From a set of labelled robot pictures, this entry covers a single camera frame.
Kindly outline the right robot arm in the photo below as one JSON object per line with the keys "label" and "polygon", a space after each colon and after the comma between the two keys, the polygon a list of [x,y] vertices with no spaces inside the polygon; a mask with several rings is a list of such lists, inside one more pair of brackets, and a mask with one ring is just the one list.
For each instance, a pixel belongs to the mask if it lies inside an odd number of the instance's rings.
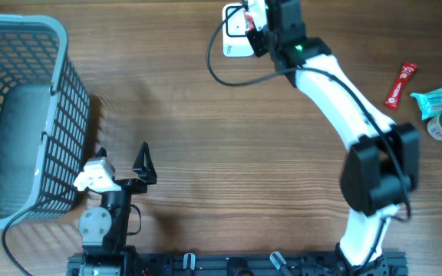
{"label": "right robot arm", "polygon": [[390,275],[381,249],[398,211],[411,218],[409,195],[417,188],[419,134],[409,123],[396,124],[375,108],[345,76],[321,38],[298,37],[253,28],[246,32],[256,56],[270,54],[278,74],[308,96],[340,136],[347,157],[340,178],[350,207],[343,237],[336,245],[336,275]]}

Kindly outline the mint toilet wipes pack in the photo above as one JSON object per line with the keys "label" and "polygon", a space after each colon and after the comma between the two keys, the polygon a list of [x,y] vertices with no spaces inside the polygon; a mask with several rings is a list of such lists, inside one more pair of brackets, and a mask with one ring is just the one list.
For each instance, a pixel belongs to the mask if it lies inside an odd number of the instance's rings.
{"label": "mint toilet wipes pack", "polygon": [[421,111],[421,119],[427,120],[442,112],[442,87],[425,94],[412,93]]}

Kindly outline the red coffee stick sachet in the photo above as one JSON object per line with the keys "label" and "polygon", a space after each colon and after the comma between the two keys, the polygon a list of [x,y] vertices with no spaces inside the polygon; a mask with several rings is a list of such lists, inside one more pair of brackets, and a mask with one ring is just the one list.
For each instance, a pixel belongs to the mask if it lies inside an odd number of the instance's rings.
{"label": "red coffee stick sachet", "polygon": [[397,110],[403,89],[411,79],[412,75],[417,71],[417,65],[406,62],[402,65],[401,71],[388,94],[384,105],[392,110]]}

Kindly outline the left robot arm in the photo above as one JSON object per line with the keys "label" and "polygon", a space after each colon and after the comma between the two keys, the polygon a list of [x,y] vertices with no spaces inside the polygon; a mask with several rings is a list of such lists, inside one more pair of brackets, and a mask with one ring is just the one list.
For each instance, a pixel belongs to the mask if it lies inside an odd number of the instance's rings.
{"label": "left robot arm", "polygon": [[79,219],[83,252],[68,259],[68,275],[147,274],[136,248],[127,245],[127,237],[140,232],[128,230],[131,211],[139,209],[131,203],[132,196],[147,193],[147,187],[157,182],[148,143],[141,144],[132,171],[137,177],[116,179],[106,149],[100,148],[78,174],[74,186],[96,192],[101,203]]}

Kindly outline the red tissue pack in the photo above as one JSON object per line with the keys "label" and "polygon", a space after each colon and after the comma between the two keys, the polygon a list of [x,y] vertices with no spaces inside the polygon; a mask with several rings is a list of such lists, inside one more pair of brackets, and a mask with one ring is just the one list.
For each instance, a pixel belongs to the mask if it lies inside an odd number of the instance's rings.
{"label": "red tissue pack", "polygon": [[246,32],[256,29],[252,12],[245,10],[243,15],[246,23]]}

